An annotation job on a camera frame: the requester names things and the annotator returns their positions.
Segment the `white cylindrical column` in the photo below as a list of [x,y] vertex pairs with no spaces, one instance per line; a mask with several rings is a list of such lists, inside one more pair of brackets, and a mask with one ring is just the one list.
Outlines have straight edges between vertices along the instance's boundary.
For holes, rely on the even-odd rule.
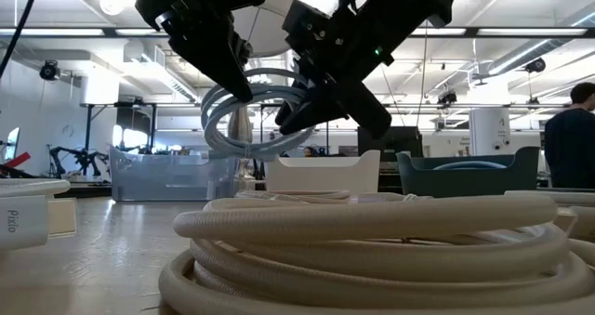
[[472,109],[469,138],[472,155],[511,154],[509,109]]

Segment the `translucent grey plastic bin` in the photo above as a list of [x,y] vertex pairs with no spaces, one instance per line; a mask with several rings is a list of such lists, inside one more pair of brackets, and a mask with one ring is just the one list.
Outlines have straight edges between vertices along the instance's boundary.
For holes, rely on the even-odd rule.
[[133,154],[110,149],[117,202],[196,202],[232,197],[238,161],[199,155]]

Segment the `teal plastic bin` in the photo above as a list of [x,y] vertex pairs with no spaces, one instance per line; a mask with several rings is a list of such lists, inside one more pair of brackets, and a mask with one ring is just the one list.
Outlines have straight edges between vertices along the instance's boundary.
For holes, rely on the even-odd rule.
[[419,158],[399,152],[396,157],[405,194],[444,198],[536,188],[538,147],[509,155]]

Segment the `black monitor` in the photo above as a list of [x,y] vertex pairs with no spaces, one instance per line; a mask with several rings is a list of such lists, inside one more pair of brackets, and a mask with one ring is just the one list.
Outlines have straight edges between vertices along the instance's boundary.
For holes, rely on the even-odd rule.
[[380,151],[381,162],[396,162],[396,154],[408,151],[413,157],[422,157],[422,136],[416,126],[392,126],[381,138],[372,138],[368,130],[357,130],[358,154]]

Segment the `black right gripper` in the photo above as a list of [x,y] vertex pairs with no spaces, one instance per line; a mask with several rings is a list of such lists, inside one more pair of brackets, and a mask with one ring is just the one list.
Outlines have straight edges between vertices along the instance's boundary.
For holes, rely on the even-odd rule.
[[330,15],[294,0],[284,19],[285,41],[298,55],[298,71],[316,85],[348,81],[344,107],[327,87],[312,87],[297,106],[284,102],[275,117],[283,135],[352,117],[372,138],[383,137],[391,115],[362,81],[419,25],[442,28],[454,0],[338,0]]

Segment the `white plastic bin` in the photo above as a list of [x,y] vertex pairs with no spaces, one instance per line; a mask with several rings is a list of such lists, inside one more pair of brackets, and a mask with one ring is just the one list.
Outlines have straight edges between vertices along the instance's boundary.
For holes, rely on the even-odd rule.
[[376,192],[380,151],[359,157],[278,157],[265,163],[267,190]]

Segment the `person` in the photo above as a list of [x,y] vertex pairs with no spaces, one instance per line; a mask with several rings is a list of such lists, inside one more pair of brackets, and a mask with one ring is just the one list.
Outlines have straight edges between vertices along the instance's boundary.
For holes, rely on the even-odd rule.
[[545,125],[552,186],[595,190],[595,84],[578,84],[570,96],[571,105]]

